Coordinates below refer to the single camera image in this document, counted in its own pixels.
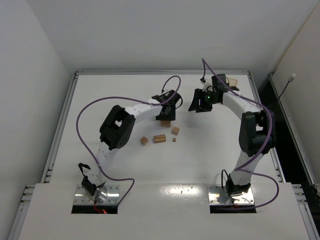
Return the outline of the clear amber plastic box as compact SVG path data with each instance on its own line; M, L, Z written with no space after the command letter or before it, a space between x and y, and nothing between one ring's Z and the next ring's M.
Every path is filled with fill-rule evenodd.
M226 80L230 87L236 87L238 85L238 80L235 78L226 77Z

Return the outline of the dark striped wood block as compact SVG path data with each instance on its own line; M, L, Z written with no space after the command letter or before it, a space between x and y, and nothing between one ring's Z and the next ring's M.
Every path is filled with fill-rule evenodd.
M161 134L161 135L155 135L153 137L153 142L155 144L158 144L158 143L165 143L166 142L166 135L165 134Z

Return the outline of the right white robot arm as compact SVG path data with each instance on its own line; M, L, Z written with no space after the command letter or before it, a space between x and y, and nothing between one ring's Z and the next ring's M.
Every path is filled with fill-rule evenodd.
M240 119L238 142L241 152L234 170L227 177L224 190L228 196L244 194L251 186L258 162L276 145L275 116L244 99L239 89L229 84L225 74L210 79L202 77L200 82L202 88L195 89L188 108L190 112L210 112L214 104L222 104Z

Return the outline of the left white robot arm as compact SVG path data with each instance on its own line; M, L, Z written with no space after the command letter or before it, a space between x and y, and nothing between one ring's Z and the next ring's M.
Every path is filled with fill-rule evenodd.
M81 137L79 130L80 117L94 103L113 99L136 102L136 105L122 107L117 104L112 107L99 128L100 146L98 153L94 154ZM96 196L98 189L105 185L106 179L115 182L132 181L134 184L134 178L112 178L107 175L107 171L104 168L112 163L118 150L128 143L135 124L151 117L155 117L157 121L174 121L176 119L176 109L181 107L182 104L183 98L177 91L167 90L160 95L152 96L146 101L122 96L110 96L99 98L86 105L78 114L75 127L79 140L96 163L96 170L93 170L87 164L78 164L81 171L86 168L92 172L91 175L82 172L81 185L89 196Z

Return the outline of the right small wood block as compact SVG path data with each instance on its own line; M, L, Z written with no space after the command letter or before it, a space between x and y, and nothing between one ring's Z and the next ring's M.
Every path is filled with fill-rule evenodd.
M179 131L180 131L180 128L174 126L173 129L172 129L172 131L171 131L171 133L172 133L173 135L178 135L178 134L179 134Z

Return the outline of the tilted small wood block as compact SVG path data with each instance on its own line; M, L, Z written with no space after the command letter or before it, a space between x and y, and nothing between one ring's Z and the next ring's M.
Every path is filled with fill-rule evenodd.
M141 143L143 146L145 146L148 142L149 142L149 140L148 140L145 136L143 136L143 137L140 139L140 143Z

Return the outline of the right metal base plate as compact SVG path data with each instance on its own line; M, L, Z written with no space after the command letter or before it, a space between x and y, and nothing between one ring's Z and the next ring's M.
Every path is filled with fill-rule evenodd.
M208 199L210 206L229 207L229 206L253 206L255 204L252 187L247 192L228 195L221 185L208 185Z

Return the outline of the metal base plate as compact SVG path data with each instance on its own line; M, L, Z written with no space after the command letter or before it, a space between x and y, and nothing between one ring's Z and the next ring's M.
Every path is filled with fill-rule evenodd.
M210 206L229 207L229 206L253 206L255 204L252 187L247 192L228 195L221 185L208 185L208 199Z
M117 205L120 200L120 185L107 184L91 196L83 186L77 185L73 198L73 204L76 206L89 206L94 202L98 206L113 206Z

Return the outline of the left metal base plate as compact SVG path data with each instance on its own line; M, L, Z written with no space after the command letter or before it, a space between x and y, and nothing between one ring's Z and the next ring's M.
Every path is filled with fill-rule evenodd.
M89 206L94 202L98 206L113 206L117 205L120 200L120 185L107 184L91 196L83 186L77 185L73 198L73 204L76 206Z

